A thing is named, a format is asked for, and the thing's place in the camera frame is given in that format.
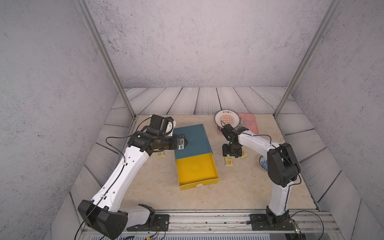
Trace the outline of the teal drawer cabinet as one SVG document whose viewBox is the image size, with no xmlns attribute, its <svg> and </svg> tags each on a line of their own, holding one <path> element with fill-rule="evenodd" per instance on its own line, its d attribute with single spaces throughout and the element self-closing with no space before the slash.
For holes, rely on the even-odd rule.
<svg viewBox="0 0 384 240">
<path fill-rule="evenodd" d="M 188 142 L 183 150 L 175 150 L 176 160 L 213 153 L 203 124 L 175 128 L 174 134 L 185 135 Z"/>
</svg>

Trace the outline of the yellow cookie packet three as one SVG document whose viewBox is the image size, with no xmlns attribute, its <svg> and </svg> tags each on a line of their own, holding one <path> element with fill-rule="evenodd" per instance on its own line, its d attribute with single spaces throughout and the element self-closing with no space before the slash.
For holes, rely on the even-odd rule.
<svg viewBox="0 0 384 240">
<path fill-rule="evenodd" d="M 231 156 L 225 157 L 225 167 L 233 167 L 233 159 Z"/>
</svg>

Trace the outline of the yellow cookie packet one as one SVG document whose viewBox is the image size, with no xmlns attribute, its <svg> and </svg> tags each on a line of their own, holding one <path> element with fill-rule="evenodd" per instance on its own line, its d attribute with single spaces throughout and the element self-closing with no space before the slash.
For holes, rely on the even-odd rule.
<svg viewBox="0 0 384 240">
<path fill-rule="evenodd" d="M 158 152 L 157 153 L 157 158 L 165 158 L 166 156 L 165 156 L 165 154 L 164 154 L 164 152 Z"/>
</svg>

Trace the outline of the yellow drawer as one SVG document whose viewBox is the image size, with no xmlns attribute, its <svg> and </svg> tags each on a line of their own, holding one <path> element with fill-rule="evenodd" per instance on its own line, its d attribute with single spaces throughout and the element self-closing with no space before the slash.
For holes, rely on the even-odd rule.
<svg viewBox="0 0 384 240">
<path fill-rule="evenodd" d="M 183 190 L 217 184 L 219 174 L 212 153 L 176 160 L 179 187 Z"/>
</svg>

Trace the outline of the yellow cookie packet two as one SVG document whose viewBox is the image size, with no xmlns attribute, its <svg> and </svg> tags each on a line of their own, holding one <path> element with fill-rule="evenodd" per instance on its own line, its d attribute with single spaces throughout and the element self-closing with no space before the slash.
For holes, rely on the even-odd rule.
<svg viewBox="0 0 384 240">
<path fill-rule="evenodd" d="M 242 155 L 241 155 L 241 159 L 244 159 L 246 157 L 248 157 L 249 155 L 244 151 L 242 150 Z"/>
</svg>

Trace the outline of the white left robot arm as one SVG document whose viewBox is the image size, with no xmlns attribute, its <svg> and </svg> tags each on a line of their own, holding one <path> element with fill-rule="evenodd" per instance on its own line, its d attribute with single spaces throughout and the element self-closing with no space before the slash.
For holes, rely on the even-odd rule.
<svg viewBox="0 0 384 240">
<path fill-rule="evenodd" d="M 153 228 L 155 210 L 139 204 L 125 212 L 120 210 L 124 195 L 136 174 L 153 153 L 183 150 L 188 144 L 185 135 L 174 134 L 176 122 L 171 117 L 152 115 L 150 124 L 130 135 L 122 159 L 91 200 L 78 206 L 82 224 L 115 240 L 130 227 Z"/>
</svg>

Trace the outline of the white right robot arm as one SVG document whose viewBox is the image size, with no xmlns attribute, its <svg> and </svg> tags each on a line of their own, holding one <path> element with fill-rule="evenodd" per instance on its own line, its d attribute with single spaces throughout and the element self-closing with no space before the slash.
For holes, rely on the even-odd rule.
<svg viewBox="0 0 384 240">
<path fill-rule="evenodd" d="M 283 228 L 290 219 L 288 201 L 291 187 L 300 178 L 300 166 L 293 147 L 288 143 L 277 144 L 264 135 L 255 135 L 245 127 L 222 126 L 222 134 L 228 143 L 223 145 L 223 156 L 241 157 L 242 147 L 246 146 L 267 160 L 267 172 L 273 182 L 272 196 L 266 208 L 266 225 L 276 230 Z"/>
</svg>

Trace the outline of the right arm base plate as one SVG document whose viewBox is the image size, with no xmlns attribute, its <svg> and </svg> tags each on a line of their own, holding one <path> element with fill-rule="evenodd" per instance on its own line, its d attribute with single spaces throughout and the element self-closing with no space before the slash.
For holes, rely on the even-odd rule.
<svg viewBox="0 0 384 240">
<path fill-rule="evenodd" d="M 295 224 L 290 221 L 290 215 L 275 216 L 269 214 L 251 214 L 246 222 L 251 225 L 253 231 L 295 231 Z"/>
</svg>

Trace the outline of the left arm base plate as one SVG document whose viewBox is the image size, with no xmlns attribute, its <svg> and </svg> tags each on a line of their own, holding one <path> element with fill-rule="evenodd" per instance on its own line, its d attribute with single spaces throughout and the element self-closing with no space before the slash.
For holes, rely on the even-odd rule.
<svg viewBox="0 0 384 240">
<path fill-rule="evenodd" d="M 127 228 L 128 232 L 166 232 L 169 229 L 170 215 L 155 214 L 144 225 Z"/>
</svg>

